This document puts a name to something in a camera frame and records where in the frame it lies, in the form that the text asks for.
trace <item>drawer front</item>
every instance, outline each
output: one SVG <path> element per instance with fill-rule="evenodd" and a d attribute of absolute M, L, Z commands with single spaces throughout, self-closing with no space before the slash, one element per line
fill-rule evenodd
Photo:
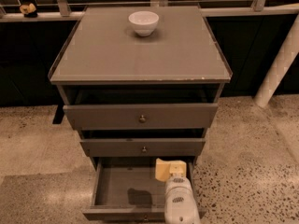
<path fill-rule="evenodd" d="M 75 130 L 208 128 L 217 104 L 66 105 Z"/>
<path fill-rule="evenodd" d="M 88 157 L 198 156 L 205 139 L 83 139 L 80 143 Z"/>
<path fill-rule="evenodd" d="M 103 159 L 108 159 L 108 164 L 102 163 Z M 164 222 L 165 186 L 155 179 L 155 158 L 127 158 L 121 165 L 117 163 L 120 159 L 103 159 L 98 162 L 92 204 L 83 211 L 84 216 L 112 222 Z M 192 182 L 192 164 L 186 162 Z"/>

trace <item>yellow object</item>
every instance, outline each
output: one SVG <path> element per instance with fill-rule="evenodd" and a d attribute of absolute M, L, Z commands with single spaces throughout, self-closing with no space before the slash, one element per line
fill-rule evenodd
<path fill-rule="evenodd" d="M 165 182 L 172 175 L 186 176 L 187 165 L 185 161 L 156 160 L 156 179 Z"/>

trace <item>concrete floor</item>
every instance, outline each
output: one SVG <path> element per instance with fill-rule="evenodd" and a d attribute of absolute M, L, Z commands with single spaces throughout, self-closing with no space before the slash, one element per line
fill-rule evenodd
<path fill-rule="evenodd" d="M 55 106 L 0 108 L 0 223 L 91 223 L 95 172 Z M 221 98 L 194 170 L 203 224 L 299 223 L 299 95 Z"/>

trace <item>gray tabletop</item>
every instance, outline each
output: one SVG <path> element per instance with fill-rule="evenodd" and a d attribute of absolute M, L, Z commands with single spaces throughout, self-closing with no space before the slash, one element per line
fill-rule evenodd
<path fill-rule="evenodd" d="M 128 17 L 149 10 L 160 17 L 141 37 Z M 89 7 L 50 81 L 222 81 L 231 74 L 198 7 Z"/>

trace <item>dresser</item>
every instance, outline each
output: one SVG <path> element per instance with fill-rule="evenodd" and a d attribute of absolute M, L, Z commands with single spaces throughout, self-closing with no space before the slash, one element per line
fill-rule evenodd
<path fill-rule="evenodd" d="M 139 10 L 160 17 L 151 36 L 130 26 Z M 88 7 L 49 74 L 96 172 L 86 218 L 163 221 L 155 160 L 186 161 L 192 181 L 231 76 L 198 7 Z"/>

